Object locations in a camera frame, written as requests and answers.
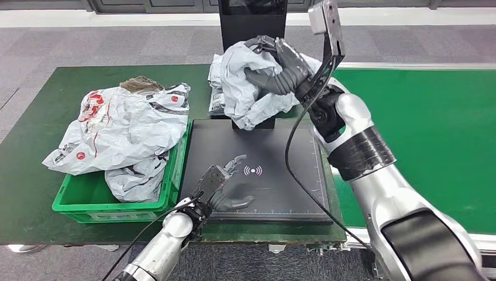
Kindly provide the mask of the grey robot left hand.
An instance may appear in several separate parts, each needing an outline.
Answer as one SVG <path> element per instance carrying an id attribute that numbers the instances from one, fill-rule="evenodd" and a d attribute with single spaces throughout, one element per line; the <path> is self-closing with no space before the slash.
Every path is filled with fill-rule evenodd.
<path id="1" fill-rule="evenodd" d="M 227 162 L 222 168 L 224 172 L 227 173 L 228 179 L 230 179 L 236 172 L 238 165 L 241 164 L 243 160 L 247 158 L 247 155 L 238 155 L 232 160 Z M 216 189 L 212 197 L 209 199 L 209 205 L 214 211 L 217 212 L 227 212 L 236 211 L 248 207 L 255 197 L 252 195 L 246 196 L 242 199 L 232 199 L 224 194 L 223 186 Z"/>

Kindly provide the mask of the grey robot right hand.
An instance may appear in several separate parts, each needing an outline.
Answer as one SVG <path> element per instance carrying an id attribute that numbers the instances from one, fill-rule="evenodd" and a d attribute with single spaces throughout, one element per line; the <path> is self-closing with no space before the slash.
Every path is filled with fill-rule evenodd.
<path id="1" fill-rule="evenodd" d="M 311 68 L 292 46 L 279 37 L 258 35 L 244 43 L 247 47 L 256 46 L 256 50 L 273 52 L 282 71 L 273 76 L 260 74 L 250 68 L 245 68 L 247 80 L 276 95 L 287 95 L 311 75 Z"/>

